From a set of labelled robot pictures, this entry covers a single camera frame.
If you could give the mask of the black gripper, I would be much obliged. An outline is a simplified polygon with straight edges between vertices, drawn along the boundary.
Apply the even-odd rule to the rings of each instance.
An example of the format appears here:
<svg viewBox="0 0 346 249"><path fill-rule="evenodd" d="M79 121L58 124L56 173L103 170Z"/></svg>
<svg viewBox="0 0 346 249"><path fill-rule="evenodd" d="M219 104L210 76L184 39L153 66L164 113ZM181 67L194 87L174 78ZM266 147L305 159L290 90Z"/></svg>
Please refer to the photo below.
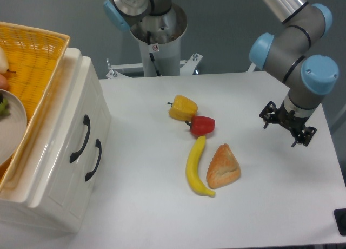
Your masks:
<svg viewBox="0 0 346 249"><path fill-rule="evenodd" d="M307 147L317 132L315 127L307 127L305 125L308 117L296 117L295 111L288 111L284 106L284 102L277 109L276 105L272 101L269 101L259 114L259 117L263 119L264 129L270 124L279 124L288 130L294 138L292 147L296 145Z"/></svg>

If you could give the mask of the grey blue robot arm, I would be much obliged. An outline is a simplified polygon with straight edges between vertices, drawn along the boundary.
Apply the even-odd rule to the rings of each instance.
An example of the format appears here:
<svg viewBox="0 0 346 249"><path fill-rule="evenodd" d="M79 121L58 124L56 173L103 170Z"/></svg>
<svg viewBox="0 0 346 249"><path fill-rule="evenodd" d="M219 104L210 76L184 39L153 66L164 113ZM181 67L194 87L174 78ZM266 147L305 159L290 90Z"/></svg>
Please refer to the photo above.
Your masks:
<svg viewBox="0 0 346 249"><path fill-rule="evenodd" d="M307 0L262 0L284 25L279 36L261 35L249 52L250 61L289 88L280 107L269 102L260 117L266 125L287 129L294 142L307 146L316 129L307 120L328 95L339 76L330 57L305 53L332 25L330 10ZM185 12L172 0L105 0L108 19L138 41L145 76L182 74L180 39L187 28Z"/></svg>

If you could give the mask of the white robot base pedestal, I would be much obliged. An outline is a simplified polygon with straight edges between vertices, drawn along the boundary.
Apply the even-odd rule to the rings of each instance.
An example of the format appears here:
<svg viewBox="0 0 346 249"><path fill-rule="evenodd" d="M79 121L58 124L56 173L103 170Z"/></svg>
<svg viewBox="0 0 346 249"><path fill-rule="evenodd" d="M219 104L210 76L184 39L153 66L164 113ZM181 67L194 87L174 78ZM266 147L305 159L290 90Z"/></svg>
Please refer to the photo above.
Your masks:
<svg viewBox="0 0 346 249"><path fill-rule="evenodd" d="M125 21L115 6L104 2L109 20L121 31L129 31L138 42L141 65L117 65L111 67L113 75L125 74L125 70L142 71L145 77L189 76L198 73L197 67L203 56L192 54L188 60L181 60L181 38L187 30L187 16L182 8L173 4L162 16L147 15L133 26Z"/></svg>

